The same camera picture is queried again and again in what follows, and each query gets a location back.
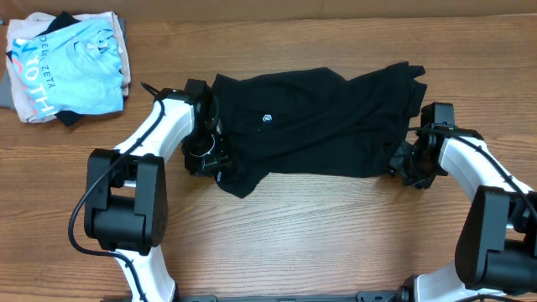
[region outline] cable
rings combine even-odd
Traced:
[[[492,294],[478,294],[473,297],[459,299],[456,302],[484,301],[485,299],[492,299],[492,300],[502,301],[502,302],[521,302],[520,300],[517,300],[517,299],[511,299],[511,298],[502,297],[502,296],[495,296]]]
[[[455,135],[453,133],[449,133],[447,131],[442,131],[442,130],[437,130],[437,129],[430,129],[430,128],[420,128],[420,127],[409,128],[409,131],[423,131],[423,132],[427,132],[427,133],[441,134],[441,135],[444,135],[446,138],[454,138],[454,139],[458,140],[459,142],[462,142],[462,143],[474,148],[478,153],[480,153],[482,156],[484,156],[485,159],[488,160],[488,162],[490,162],[490,164],[497,170],[497,172],[500,173],[500,175],[503,177],[505,182],[509,186],[511,186],[511,188],[513,188],[513,190],[515,190],[517,192],[517,194],[520,196],[520,198],[522,199],[522,201],[525,203],[526,207],[528,208],[529,212],[531,213],[531,216],[534,218],[535,224],[537,224],[537,211],[535,210],[534,205],[531,204],[531,202],[529,201],[529,199],[526,196],[526,194],[514,183],[512,176],[507,175],[507,173],[505,173],[505,170],[502,169],[502,167],[500,167],[500,165],[498,164],[496,159],[494,159],[490,154],[485,152],[481,147],[476,146],[475,144],[470,143],[466,139],[461,138],[460,136]]]
[[[154,96],[154,101],[158,102],[160,105],[160,113],[157,119],[154,121],[154,123],[149,127],[149,129],[141,136],[139,137],[136,142],[133,144],[133,146],[127,151],[125,151],[123,154],[119,155],[119,157],[114,160],[108,169],[99,176],[99,178],[91,185],[91,187],[84,193],[84,195],[81,197],[81,199],[78,201],[78,204],[76,204],[75,209],[73,210],[73,213],[70,216],[69,220],[69,228],[68,228],[68,235],[69,235],[69,242],[70,244],[80,253],[84,253],[87,255],[92,256],[100,256],[100,257],[112,257],[112,258],[118,258],[125,262],[125,266],[130,269],[131,274],[133,275],[134,284],[136,285],[136,290],[138,291],[138,294],[140,295],[140,301],[148,302],[147,297],[145,296],[145,293],[142,291],[142,285],[140,284],[140,279],[138,277],[138,274],[136,273],[136,269],[133,266],[133,263],[127,258],[127,256],[121,254],[121,253],[115,253],[115,252],[103,252],[103,251],[92,251],[86,248],[81,247],[78,242],[76,242],[74,229],[75,229],[75,221],[76,217],[78,216],[78,212],[81,210],[82,206],[86,203],[86,200],[88,196],[95,190],[95,188],[102,182],[102,180],[110,174],[110,172],[118,165],[120,164],[130,153],[132,153],[136,148],[138,148],[140,145],[142,145],[142,142],[153,132],[153,130],[159,125],[159,122],[164,117],[164,103],[162,100],[157,99],[157,93],[158,91],[154,89],[152,86],[145,84],[142,82],[142,87],[145,88],[151,95]]]

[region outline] black cable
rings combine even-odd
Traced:
[[[459,142],[462,142],[462,143],[474,148],[478,153],[480,153],[482,156],[484,156],[485,159],[488,160],[488,162],[490,162],[490,164],[497,170],[497,172],[500,173],[500,175],[503,177],[505,182],[509,186],[511,186],[511,188],[513,188],[513,190],[515,190],[517,192],[517,194],[520,196],[520,198],[522,199],[522,201],[525,203],[526,207],[528,208],[529,212],[531,213],[531,216],[534,218],[535,224],[537,224],[537,211],[535,210],[534,205],[532,205],[532,203],[529,201],[529,199],[526,196],[526,194],[514,183],[512,176],[507,175],[507,173],[505,173],[505,170],[502,169],[502,167],[498,164],[498,162],[490,154],[485,152],[481,147],[476,146],[475,144],[470,143],[466,139],[464,139],[464,138],[462,138],[462,137],[460,137],[458,135],[455,135],[453,133],[447,132],[447,131],[442,131],[442,130],[437,130],[437,129],[430,129],[430,128],[420,128],[420,127],[409,128],[409,131],[423,131],[423,132],[427,132],[427,133],[441,134],[441,135],[444,135],[446,138],[454,138],[454,139],[458,140]]]
[[[112,257],[112,258],[118,258],[125,262],[125,265],[130,269],[131,274],[133,275],[134,284],[136,285],[136,290],[138,291],[138,294],[140,295],[140,301],[148,302],[147,297],[145,296],[145,293],[142,291],[142,285],[140,284],[140,279],[138,277],[138,274],[136,273],[136,269],[133,266],[133,263],[127,258],[127,256],[121,254],[121,253],[114,253],[114,252],[103,252],[103,251],[92,251],[86,248],[81,247],[78,242],[76,242],[74,229],[75,229],[75,221],[76,217],[78,216],[78,212],[81,210],[84,203],[86,203],[86,200],[88,196],[95,190],[97,185],[99,185],[102,180],[110,174],[110,172],[118,165],[120,164],[130,153],[132,153],[136,148],[138,148],[140,145],[142,145],[142,142],[153,132],[153,130],[159,125],[159,122],[164,117],[164,103],[162,100],[157,100],[156,96],[157,94],[154,93],[158,91],[154,89],[152,86],[145,84],[142,82],[142,87],[145,88],[149,93],[151,93],[155,97],[155,102],[158,102],[160,105],[160,113],[157,119],[154,121],[154,123],[149,127],[149,129],[141,136],[139,137],[136,142],[133,144],[133,146],[127,151],[125,151],[123,154],[119,155],[119,157],[114,160],[108,169],[99,176],[99,178],[91,185],[91,187],[84,193],[84,195],[81,197],[81,199],[78,201],[78,204],[76,204],[75,209],[73,210],[73,213],[70,216],[69,220],[69,228],[68,228],[68,235],[69,235],[69,242],[70,244],[80,253],[84,253],[87,255],[92,256],[100,256],[100,257]]]
[[[511,298],[502,297],[502,296],[495,296],[495,295],[492,295],[492,294],[478,294],[478,295],[475,295],[473,297],[459,299],[456,302],[484,301],[485,299],[492,299],[492,300],[502,301],[502,302],[522,302],[522,301],[517,300],[517,299],[511,299]]]

